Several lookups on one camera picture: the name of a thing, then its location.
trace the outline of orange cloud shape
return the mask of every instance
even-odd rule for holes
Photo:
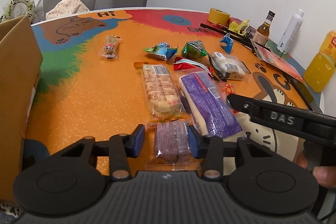
[[[90,17],[94,19],[105,20],[105,19],[110,19],[110,18],[127,19],[127,18],[131,18],[132,15],[127,14],[125,10],[115,11],[113,9],[110,9],[110,10],[105,10],[103,12],[93,12],[93,13],[78,15],[78,17],[81,17],[81,18]]]

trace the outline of bottle cap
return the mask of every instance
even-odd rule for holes
[[[301,9],[297,9],[296,13],[302,17],[305,14]]]
[[[273,13],[272,11],[269,11],[268,14],[269,14],[271,17],[274,17],[274,16],[275,16],[275,13]]]

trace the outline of cardboard box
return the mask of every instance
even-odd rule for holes
[[[0,201],[9,204],[42,60],[28,16],[0,23]]]

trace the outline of colorful painted table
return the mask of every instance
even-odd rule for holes
[[[44,60],[29,117],[24,157],[33,155],[39,160],[85,136],[107,140],[118,133],[131,133],[139,123],[146,123],[149,113],[133,62],[152,61],[142,49],[159,42],[182,49],[188,41],[202,40],[208,52],[223,52],[220,36],[199,27],[207,16],[169,9],[101,10],[34,25]],[[114,61],[98,56],[108,35],[122,38]],[[306,107],[279,70],[260,62],[238,43],[231,54],[251,71],[248,82],[231,81],[238,94]],[[171,73],[172,62],[169,62]],[[202,62],[208,64],[207,58]],[[298,144],[296,137],[251,123],[246,118],[240,122],[246,134],[293,159]],[[142,155],[149,149],[152,147],[145,145]],[[142,168],[143,162],[144,159],[131,161],[132,171]],[[102,173],[107,173],[107,166],[107,159],[98,159]]]

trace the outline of polka dot fabric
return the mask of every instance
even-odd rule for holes
[[[45,14],[45,19],[60,18],[87,11],[90,10],[80,0],[62,0],[54,9]]]

